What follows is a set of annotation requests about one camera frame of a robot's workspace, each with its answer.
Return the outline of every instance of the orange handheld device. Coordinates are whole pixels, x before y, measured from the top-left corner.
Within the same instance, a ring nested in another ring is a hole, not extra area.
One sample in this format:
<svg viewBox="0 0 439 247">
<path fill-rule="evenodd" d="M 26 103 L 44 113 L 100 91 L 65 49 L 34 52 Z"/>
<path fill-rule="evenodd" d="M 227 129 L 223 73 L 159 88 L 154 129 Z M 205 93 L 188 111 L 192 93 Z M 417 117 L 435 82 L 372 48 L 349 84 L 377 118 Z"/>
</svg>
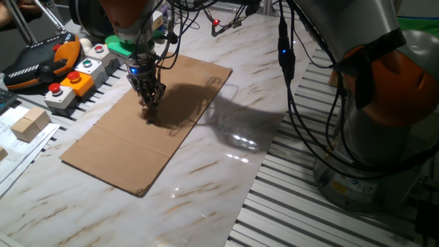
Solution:
<svg viewBox="0 0 439 247">
<path fill-rule="evenodd" d="M 80 58 L 80 51 L 80 40 L 71 33 L 29 46 L 20 53 L 14 64 L 3 71 L 5 85 L 13 91 L 59 80 L 72 71 Z"/>
</svg>

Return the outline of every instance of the green button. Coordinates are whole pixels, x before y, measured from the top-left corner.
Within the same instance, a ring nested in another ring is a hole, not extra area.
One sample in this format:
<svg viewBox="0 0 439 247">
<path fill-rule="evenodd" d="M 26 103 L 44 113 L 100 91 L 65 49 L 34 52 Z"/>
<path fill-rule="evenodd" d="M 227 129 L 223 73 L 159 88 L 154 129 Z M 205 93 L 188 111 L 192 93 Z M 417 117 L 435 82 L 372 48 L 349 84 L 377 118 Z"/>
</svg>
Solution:
<svg viewBox="0 0 439 247">
<path fill-rule="evenodd" d="M 91 63 L 90 60 L 85 60 L 85 61 L 82 63 L 82 65 L 84 65 L 84 67 L 88 68 L 88 67 L 90 67 L 90 66 L 92 65 L 92 63 Z"/>
</svg>

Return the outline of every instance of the white control box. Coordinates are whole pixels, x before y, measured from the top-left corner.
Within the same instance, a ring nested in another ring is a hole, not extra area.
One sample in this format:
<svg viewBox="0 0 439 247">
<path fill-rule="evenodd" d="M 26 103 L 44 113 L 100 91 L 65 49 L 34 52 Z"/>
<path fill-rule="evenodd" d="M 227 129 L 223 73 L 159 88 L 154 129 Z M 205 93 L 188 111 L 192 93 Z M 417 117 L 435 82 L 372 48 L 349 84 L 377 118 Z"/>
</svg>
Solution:
<svg viewBox="0 0 439 247">
<path fill-rule="evenodd" d="M 108 80 L 108 75 L 105 71 L 104 65 L 98 60 L 86 58 L 77 65 L 75 70 L 91 75 L 97 89 Z"/>
<path fill-rule="evenodd" d="M 60 86 L 60 90 L 57 93 L 53 93 L 52 91 L 46 93 L 44 101 L 48 107 L 66 109 L 75 97 L 76 94 L 73 91 L 73 88 L 69 86 Z"/>
<path fill-rule="evenodd" d="M 106 45 L 97 44 L 86 54 L 87 58 L 98 60 L 102 62 L 104 67 L 110 65 L 111 60 L 115 59 L 115 56 L 110 53 Z"/>
</svg>

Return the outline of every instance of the metal pole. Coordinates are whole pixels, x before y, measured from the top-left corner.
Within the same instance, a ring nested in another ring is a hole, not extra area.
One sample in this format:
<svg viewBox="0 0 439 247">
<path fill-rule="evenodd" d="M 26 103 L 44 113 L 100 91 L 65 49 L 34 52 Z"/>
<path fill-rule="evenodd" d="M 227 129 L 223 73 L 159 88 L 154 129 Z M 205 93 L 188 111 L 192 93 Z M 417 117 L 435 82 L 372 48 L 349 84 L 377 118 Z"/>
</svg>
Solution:
<svg viewBox="0 0 439 247">
<path fill-rule="evenodd" d="M 47 15 L 51 22 L 53 22 L 58 30 L 62 33 L 66 32 L 64 25 L 56 18 L 55 14 L 52 13 L 48 8 L 46 8 L 43 4 L 40 3 L 39 0 L 34 0 L 36 5 L 40 7 L 40 9 Z"/>
<path fill-rule="evenodd" d="M 32 33 L 32 31 L 30 30 L 29 26 L 27 25 L 27 22 L 24 19 L 23 15 L 21 14 L 19 7 L 15 4 L 15 1 L 3 0 L 3 2 L 8 8 L 8 12 L 12 17 L 12 20 L 14 20 L 16 28 L 20 32 L 21 37 L 23 37 L 23 40 L 26 42 L 26 44 L 29 46 L 36 44 L 37 43 L 36 38 Z"/>
</svg>

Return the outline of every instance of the emergency stop button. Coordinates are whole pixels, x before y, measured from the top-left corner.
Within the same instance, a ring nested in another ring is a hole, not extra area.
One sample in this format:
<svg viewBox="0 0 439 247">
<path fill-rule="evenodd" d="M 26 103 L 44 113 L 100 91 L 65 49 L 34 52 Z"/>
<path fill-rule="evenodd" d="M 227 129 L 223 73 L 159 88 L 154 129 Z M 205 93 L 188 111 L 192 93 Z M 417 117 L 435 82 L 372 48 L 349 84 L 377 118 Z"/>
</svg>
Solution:
<svg viewBox="0 0 439 247">
<path fill-rule="evenodd" d="M 61 91 L 61 85 L 59 85 L 58 83 L 53 83 L 49 86 L 49 90 L 52 93 L 59 93 Z"/>
<path fill-rule="evenodd" d="M 52 47 L 53 51 L 57 51 L 59 48 L 61 47 L 60 44 L 55 45 L 54 47 Z"/>
<path fill-rule="evenodd" d="M 67 75 L 67 78 L 68 78 L 71 82 L 79 82 L 79 81 L 80 81 L 80 78 L 81 78 L 81 75 L 80 75 L 79 72 L 77 72 L 77 71 L 73 71 L 73 72 L 70 72 L 70 73 Z"/>
</svg>

